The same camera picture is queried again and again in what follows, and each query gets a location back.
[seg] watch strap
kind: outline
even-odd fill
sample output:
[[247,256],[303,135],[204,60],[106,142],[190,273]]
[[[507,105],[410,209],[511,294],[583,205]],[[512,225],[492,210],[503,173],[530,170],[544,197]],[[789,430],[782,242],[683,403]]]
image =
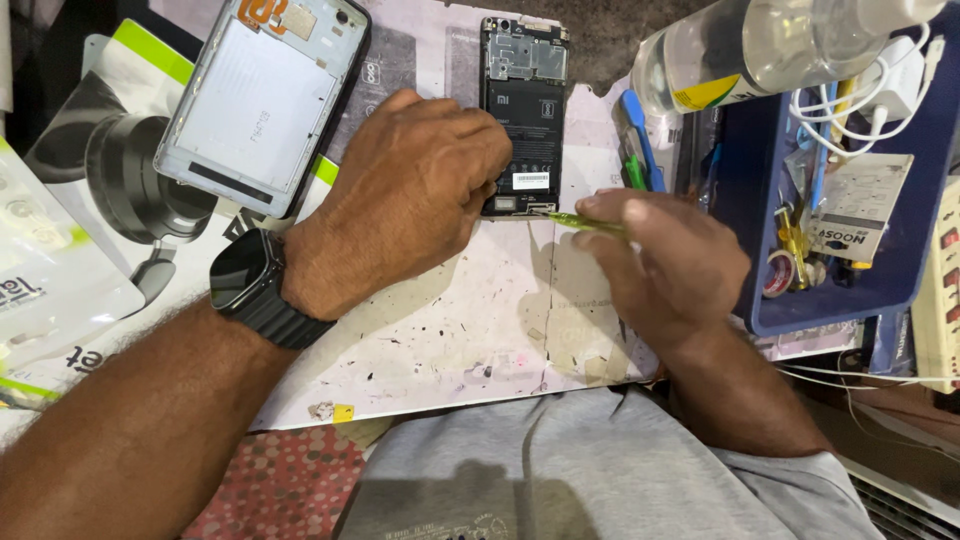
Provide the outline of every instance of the watch strap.
[[233,316],[271,343],[301,351],[313,345],[337,323],[319,321],[301,313],[280,297],[278,287],[263,291]]

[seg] watch face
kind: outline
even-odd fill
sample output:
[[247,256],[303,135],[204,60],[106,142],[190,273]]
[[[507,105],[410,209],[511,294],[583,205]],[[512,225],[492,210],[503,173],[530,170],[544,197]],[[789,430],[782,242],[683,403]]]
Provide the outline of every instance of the watch face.
[[217,309],[229,306],[267,268],[263,232],[251,229],[230,244],[210,265],[210,300]]

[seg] red patterned cloth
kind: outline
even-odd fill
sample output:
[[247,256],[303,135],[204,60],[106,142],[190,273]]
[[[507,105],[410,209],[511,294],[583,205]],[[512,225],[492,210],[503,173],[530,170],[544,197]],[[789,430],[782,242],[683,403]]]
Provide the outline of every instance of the red patterned cloth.
[[364,460],[328,426],[248,435],[183,538],[325,540]]

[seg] green tool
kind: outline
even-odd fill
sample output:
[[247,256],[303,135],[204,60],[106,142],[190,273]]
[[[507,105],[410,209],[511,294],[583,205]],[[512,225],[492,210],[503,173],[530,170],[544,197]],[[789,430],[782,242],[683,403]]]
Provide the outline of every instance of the green tool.
[[618,238],[626,238],[627,233],[623,226],[617,223],[609,223],[598,219],[590,219],[575,213],[550,212],[546,214],[551,220],[561,225],[566,225],[572,229],[581,231],[599,231],[600,233],[612,234]]
[[630,177],[630,187],[646,191],[647,185],[643,182],[643,167],[640,166],[640,160],[636,158],[636,154],[631,154],[630,158],[623,163],[623,166],[627,169],[627,176]]

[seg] smartwatch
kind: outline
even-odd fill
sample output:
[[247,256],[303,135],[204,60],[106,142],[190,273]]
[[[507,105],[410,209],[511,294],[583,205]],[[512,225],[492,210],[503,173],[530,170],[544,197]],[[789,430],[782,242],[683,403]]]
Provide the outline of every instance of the smartwatch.
[[283,300],[285,267],[283,242],[276,234],[251,229],[210,265],[210,303],[227,319],[247,325],[271,343],[300,351],[337,322],[318,321]]

